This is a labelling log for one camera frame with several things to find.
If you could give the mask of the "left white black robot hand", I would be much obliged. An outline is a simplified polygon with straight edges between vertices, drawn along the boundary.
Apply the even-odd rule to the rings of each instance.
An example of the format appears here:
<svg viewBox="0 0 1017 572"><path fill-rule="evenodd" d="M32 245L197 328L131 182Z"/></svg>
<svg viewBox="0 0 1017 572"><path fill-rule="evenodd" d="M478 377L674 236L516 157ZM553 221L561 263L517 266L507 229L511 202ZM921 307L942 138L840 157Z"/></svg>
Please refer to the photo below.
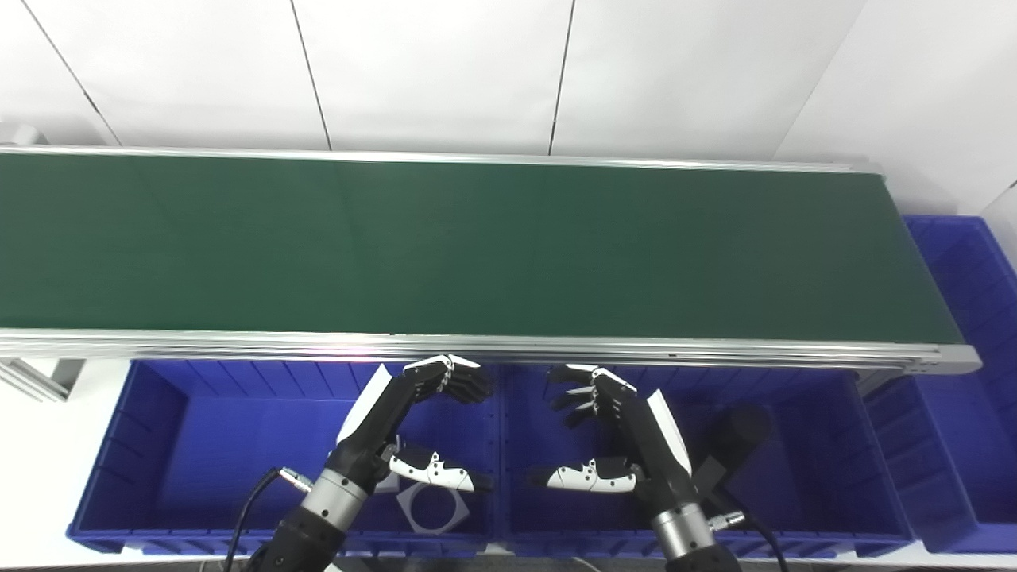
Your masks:
<svg viewBox="0 0 1017 572"><path fill-rule="evenodd" d="M405 365L391 376L382 366L346 416L326 467L372 495L378 482L400 477L453 491L489 493L493 478L466 470L436 451L397 446L397 430L411 406L443 394L462 404L479 404L493 395L494 383L482 365L440 354Z"/></svg>

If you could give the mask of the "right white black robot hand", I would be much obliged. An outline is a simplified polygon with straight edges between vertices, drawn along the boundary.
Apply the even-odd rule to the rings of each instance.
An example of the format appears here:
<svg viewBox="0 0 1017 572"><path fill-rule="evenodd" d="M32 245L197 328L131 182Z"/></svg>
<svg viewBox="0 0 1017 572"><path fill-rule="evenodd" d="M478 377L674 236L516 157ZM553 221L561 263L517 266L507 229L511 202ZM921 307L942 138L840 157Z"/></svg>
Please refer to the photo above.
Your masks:
<svg viewBox="0 0 1017 572"><path fill-rule="evenodd" d="M575 428L599 419L615 431L621 452L587 462L533 467L531 484L600 495L633 493L650 517L698 502L687 448L661 391L640 393L607 367L582 363L553 366L546 379L573 386L550 402L555 412L569 410L564 426Z"/></svg>

